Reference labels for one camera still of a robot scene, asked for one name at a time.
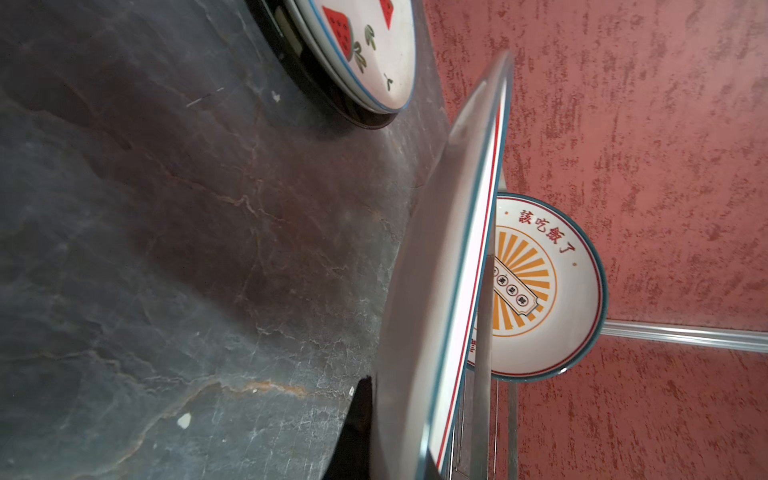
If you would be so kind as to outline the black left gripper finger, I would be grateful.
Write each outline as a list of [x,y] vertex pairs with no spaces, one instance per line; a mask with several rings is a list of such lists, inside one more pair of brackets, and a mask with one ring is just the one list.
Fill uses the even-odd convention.
[[373,384],[359,380],[340,435],[323,476],[324,480],[368,480],[373,417]]

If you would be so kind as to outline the watermelon pattern white plate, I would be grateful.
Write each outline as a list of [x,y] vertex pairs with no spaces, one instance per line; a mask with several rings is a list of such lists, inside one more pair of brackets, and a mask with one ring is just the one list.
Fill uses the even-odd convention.
[[408,105],[416,74],[411,1],[303,0],[285,5],[300,38],[358,105],[386,115]]

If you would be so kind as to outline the brown striped rim plate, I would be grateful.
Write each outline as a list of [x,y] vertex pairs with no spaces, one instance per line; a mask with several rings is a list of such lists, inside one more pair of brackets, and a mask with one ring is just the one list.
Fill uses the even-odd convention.
[[332,79],[302,38],[286,1],[247,0],[246,5],[288,75],[321,111],[365,130],[394,121],[396,113],[367,110]]

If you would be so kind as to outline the orange sunburst plate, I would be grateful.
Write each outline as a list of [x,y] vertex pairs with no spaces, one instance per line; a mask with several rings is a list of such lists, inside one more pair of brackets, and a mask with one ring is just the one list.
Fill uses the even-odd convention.
[[500,193],[470,204],[458,300],[461,366],[478,355],[480,289],[493,288],[491,375],[534,382],[564,373],[593,347],[608,310],[602,261],[584,230],[532,197]]

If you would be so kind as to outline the aluminium right corner post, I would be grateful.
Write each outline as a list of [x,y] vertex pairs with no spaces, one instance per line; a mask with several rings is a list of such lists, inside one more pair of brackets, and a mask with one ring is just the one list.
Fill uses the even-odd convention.
[[758,331],[607,320],[602,334],[646,341],[767,353],[767,333]]

